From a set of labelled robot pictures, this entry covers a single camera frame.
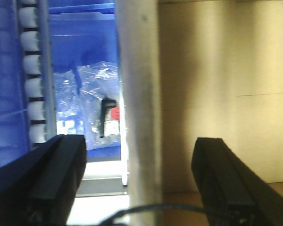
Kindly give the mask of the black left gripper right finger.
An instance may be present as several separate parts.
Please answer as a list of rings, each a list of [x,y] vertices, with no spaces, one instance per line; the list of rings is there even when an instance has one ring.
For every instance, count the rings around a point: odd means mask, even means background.
[[[191,170],[204,208],[237,222],[208,215],[211,226],[283,226],[283,197],[244,164],[221,138],[196,140]]]

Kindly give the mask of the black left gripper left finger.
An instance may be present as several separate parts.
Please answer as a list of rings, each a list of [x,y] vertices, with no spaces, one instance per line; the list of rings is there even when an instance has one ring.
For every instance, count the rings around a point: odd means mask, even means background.
[[[0,226],[64,226],[87,163],[83,135],[57,135],[0,167]]]

